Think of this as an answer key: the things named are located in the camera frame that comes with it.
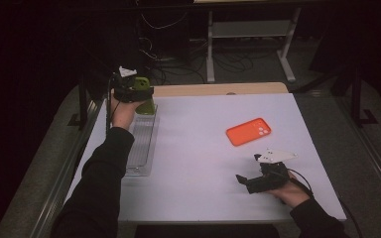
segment transparent container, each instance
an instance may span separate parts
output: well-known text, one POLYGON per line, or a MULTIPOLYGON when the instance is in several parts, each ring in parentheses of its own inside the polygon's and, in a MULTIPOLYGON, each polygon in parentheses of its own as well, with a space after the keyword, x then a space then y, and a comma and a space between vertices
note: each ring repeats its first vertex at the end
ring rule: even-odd
POLYGON ((136 114, 130 126, 135 142, 126 165, 127 177, 148 176, 151 172, 159 128, 157 105, 155 107, 154 115, 136 114))

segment person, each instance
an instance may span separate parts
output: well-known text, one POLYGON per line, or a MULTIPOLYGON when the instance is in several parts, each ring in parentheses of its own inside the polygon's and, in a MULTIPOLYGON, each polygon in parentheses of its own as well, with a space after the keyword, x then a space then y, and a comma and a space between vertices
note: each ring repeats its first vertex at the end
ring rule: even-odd
MULTIPOLYGON (((120 183, 134 142, 128 128, 135 109, 143 102, 122 103, 113 97, 111 102, 112 128, 103 144, 85 163, 82 178, 55 220, 51 237, 117 236, 120 183)), ((293 208, 290 214, 301 229, 300 237, 348 237, 342 223, 329 216, 317 201, 294 183, 288 181, 267 192, 293 208)))

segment black sleeve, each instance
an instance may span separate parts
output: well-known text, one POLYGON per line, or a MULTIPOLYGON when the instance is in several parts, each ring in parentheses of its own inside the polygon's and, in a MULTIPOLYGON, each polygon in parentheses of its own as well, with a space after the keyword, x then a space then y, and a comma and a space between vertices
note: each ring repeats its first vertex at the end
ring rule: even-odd
POLYGON ((301 229, 301 238, 346 238, 344 226, 329 216, 314 199, 296 206, 291 216, 301 229))
POLYGON ((82 178, 57 217, 52 237, 116 237, 121 180, 134 138, 111 128, 82 169, 82 178))

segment orange phone case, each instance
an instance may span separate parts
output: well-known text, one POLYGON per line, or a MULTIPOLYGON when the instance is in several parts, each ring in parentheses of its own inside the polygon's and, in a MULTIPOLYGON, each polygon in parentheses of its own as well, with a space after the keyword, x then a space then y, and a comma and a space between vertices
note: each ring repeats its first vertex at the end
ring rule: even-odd
POLYGON ((225 133, 233 146, 240 146, 271 134, 271 128, 264 121, 264 119, 256 118, 238 126, 229 128, 225 133))

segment white table surface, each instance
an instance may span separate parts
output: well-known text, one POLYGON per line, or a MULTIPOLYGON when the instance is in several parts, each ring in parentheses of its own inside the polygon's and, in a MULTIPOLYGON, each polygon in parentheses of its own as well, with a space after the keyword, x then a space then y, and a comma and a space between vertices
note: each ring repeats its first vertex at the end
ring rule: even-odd
MULTIPOLYGON (((266 193, 249 194, 235 175, 259 177, 254 154, 293 152, 285 162, 311 184, 331 216, 346 216, 319 159, 293 94, 156 97, 160 118, 151 174, 122 181, 119 221, 137 223, 271 223, 292 220, 290 208, 266 193), (262 117, 272 133, 234 147, 225 130, 262 117)), ((105 137, 105 107, 66 198, 86 160, 105 137)))

